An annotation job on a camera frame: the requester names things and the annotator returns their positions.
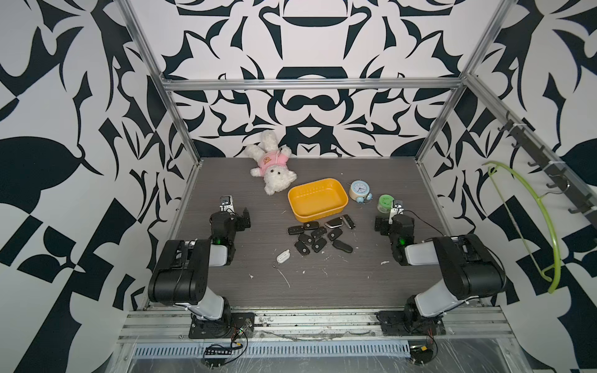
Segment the white key fob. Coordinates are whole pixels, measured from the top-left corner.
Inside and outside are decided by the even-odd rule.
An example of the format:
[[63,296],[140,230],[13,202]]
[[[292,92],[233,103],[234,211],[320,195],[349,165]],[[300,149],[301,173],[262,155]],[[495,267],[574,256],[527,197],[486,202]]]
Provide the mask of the white key fob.
[[276,264],[284,264],[291,256],[290,250],[285,250],[276,257]]

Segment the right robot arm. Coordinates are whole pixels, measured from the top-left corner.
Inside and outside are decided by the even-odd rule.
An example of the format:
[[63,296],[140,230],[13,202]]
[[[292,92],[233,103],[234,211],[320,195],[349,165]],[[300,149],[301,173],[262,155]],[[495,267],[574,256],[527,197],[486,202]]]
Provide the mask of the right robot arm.
[[439,236],[416,243],[414,220],[400,214],[377,217],[374,230],[389,238],[393,259],[398,264],[440,268],[440,281],[407,300],[403,316],[407,329],[435,321],[467,301],[505,290],[507,276],[503,265],[474,234]]

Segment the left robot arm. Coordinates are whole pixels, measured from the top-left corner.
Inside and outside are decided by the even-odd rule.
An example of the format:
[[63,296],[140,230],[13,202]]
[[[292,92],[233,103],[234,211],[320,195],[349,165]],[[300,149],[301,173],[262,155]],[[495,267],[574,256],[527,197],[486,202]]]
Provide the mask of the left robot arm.
[[210,217],[208,239],[169,240],[149,281],[149,301],[187,310],[197,320],[225,323],[229,302],[208,287],[212,267],[225,267],[236,253],[236,233],[250,228],[250,213],[236,214],[231,209]]

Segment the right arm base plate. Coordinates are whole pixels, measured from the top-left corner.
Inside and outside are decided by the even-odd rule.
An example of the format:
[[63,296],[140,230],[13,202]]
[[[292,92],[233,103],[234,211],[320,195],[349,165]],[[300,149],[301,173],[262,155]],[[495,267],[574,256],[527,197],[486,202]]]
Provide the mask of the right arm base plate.
[[413,312],[379,311],[376,319],[384,336],[442,336],[446,334],[441,317],[424,318]]

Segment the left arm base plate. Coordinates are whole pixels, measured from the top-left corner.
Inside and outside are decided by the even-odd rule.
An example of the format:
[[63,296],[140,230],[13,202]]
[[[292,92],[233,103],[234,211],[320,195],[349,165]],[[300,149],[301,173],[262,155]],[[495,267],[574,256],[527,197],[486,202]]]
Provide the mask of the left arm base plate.
[[232,312],[224,314],[220,320],[204,320],[192,315],[188,337],[191,340],[251,337],[254,324],[255,314],[252,312]]

